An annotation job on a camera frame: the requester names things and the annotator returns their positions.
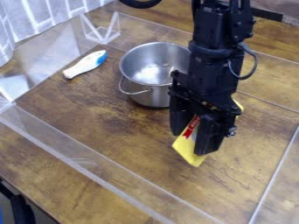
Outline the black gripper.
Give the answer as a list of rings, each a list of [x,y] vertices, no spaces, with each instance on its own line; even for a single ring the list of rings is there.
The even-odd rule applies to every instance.
[[[207,101],[221,109],[230,110],[233,95],[239,84],[245,51],[235,45],[221,48],[189,44],[187,73],[173,71],[170,86],[170,125],[179,136],[194,118],[193,102]],[[223,139],[237,135],[237,115],[199,114],[194,153],[205,156],[219,150]]]

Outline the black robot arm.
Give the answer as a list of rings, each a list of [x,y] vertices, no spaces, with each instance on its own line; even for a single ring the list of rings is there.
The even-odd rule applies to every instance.
[[[235,135],[242,108],[233,99],[243,75],[245,40],[254,36],[250,0],[191,0],[194,22],[187,71],[171,72],[170,123],[175,135],[194,117],[201,118],[191,153],[203,156]]]

